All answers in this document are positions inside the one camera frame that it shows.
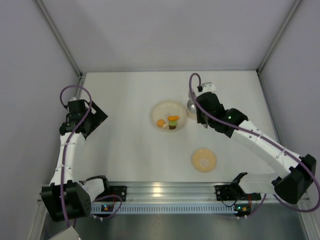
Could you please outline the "beige round lid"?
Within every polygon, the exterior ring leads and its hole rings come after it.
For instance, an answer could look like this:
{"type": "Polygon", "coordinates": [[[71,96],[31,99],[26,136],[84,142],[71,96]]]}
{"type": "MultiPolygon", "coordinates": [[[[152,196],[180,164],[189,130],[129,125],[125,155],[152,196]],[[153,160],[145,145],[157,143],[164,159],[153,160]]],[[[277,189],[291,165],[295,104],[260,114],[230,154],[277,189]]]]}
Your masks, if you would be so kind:
{"type": "Polygon", "coordinates": [[[200,148],[192,154],[191,164],[197,171],[208,173],[216,168],[217,157],[211,150],[200,148]]]}

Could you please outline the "round lunch box container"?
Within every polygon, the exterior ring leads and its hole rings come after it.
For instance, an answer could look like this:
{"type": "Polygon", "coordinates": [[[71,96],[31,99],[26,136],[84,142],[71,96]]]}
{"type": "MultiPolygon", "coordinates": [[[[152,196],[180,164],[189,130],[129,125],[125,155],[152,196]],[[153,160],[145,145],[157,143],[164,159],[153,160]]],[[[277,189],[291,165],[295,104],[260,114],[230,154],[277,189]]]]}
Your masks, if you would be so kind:
{"type": "Polygon", "coordinates": [[[197,108],[192,99],[187,101],[186,113],[190,119],[197,121],[197,108]]]}

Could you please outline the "orange round food piece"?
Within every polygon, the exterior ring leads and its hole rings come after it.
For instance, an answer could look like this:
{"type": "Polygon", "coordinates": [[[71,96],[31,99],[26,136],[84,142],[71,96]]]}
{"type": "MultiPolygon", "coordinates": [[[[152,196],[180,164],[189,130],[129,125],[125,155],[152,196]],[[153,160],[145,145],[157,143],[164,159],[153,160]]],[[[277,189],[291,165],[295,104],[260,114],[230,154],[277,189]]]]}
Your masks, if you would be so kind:
{"type": "Polygon", "coordinates": [[[158,125],[159,127],[162,127],[164,124],[165,124],[165,121],[164,121],[163,119],[159,119],[159,120],[157,121],[157,125],[158,125]]]}

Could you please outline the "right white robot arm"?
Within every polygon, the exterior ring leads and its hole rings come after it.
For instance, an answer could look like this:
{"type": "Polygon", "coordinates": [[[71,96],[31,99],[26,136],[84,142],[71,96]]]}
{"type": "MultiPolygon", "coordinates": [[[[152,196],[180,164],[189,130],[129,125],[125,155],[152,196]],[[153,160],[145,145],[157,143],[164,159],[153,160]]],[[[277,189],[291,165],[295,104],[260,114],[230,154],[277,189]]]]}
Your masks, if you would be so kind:
{"type": "Polygon", "coordinates": [[[241,111],[225,109],[216,94],[191,95],[196,105],[197,122],[206,128],[242,144],[256,154],[274,172],[272,174],[240,173],[234,180],[245,194],[273,194],[289,204],[297,204],[315,182],[317,161],[288,150],[259,131],[241,111]]]}

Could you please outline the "green round food piece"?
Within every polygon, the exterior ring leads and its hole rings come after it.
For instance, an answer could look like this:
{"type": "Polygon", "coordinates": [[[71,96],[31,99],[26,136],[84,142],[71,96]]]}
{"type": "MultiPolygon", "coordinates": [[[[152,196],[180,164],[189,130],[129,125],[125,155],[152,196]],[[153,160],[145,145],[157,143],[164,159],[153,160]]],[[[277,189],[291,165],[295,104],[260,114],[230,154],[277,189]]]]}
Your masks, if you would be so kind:
{"type": "Polygon", "coordinates": [[[172,121],[169,121],[168,124],[169,124],[170,128],[171,127],[175,127],[177,125],[177,121],[176,120],[172,120],[172,121]]]}

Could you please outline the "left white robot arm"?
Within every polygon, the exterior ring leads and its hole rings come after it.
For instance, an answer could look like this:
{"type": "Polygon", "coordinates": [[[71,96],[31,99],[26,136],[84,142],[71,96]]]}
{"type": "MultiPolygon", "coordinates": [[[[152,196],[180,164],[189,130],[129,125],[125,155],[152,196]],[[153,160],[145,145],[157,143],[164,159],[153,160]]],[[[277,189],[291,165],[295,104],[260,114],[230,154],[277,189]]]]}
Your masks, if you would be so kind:
{"type": "Polygon", "coordinates": [[[75,97],[67,103],[66,109],[66,120],[59,128],[60,152],[55,172],[49,185],[42,187],[40,193],[54,222],[87,217],[92,202],[111,192],[106,176],[93,176],[82,181],[75,169],[87,137],[108,116],[94,102],[75,97]]]}

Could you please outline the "orange carrot slice food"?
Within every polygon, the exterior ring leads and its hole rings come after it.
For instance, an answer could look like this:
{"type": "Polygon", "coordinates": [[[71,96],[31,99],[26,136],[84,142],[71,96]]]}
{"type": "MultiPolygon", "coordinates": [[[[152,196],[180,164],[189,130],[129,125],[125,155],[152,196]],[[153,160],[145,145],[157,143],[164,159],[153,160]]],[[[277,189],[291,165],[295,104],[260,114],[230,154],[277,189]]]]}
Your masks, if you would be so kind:
{"type": "Polygon", "coordinates": [[[168,116],[168,117],[167,117],[167,119],[168,119],[169,121],[177,121],[179,118],[180,118],[180,117],[179,117],[179,116],[177,116],[177,115],[174,115],[174,116],[168,116]]]}

